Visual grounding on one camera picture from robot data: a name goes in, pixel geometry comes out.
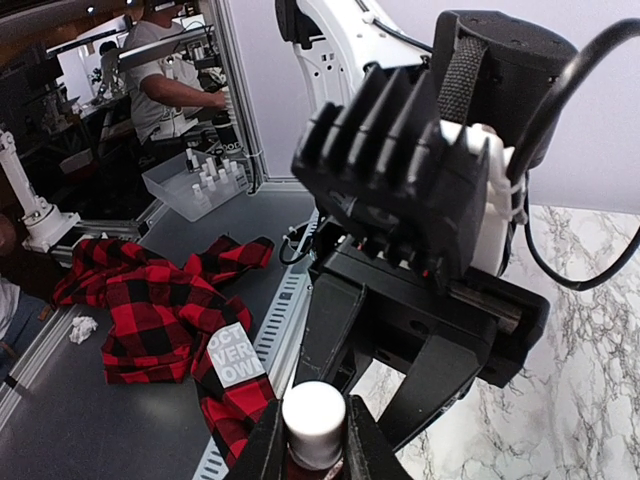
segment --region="white wall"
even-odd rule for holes
[[[64,75],[58,79],[58,83],[65,84],[69,99],[80,97],[78,100],[80,105],[90,102],[95,95],[85,68],[83,50],[84,47],[79,47],[58,55],[64,72]]]
[[[637,0],[379,0],[407,33],[431,42],[439,12],[501,10],[550,28],[583,47],[600,30],[640,17]],[[309,108],[290,45],[280,39],[272,0],[230,2],[269,173],[290,176]],[[640,41],[600,66],[565,110],[545,163],[533,174],[533,201],[640,212],[636,147]]]

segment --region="person's arm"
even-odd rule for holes
[[[13,252],[16,246],[16,229],[11,221],[0,213],[0,257]]]
[[[150,75],[140,82],[140,89],[154,102],[168,107],[210,107],[224,110],[222,92],[207,93],[196,90],[164,75]]]

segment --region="white label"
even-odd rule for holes
[[[209,340],[207,353],[225,389],[266,373],[247,333],[239,323],[214,333]]]

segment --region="crumpled white paper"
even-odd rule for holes
[[[78,345],[98,329],[98,323],[91,317],[76,317],[71,324],[73,325],[73,330],[69,335],[69,340]]]

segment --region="black strap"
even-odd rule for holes
[[[473,91],[487,49],[488,45],[478,38],[463,37],[458,41],[438,98],[443,120],[461,125],[467,123]]]

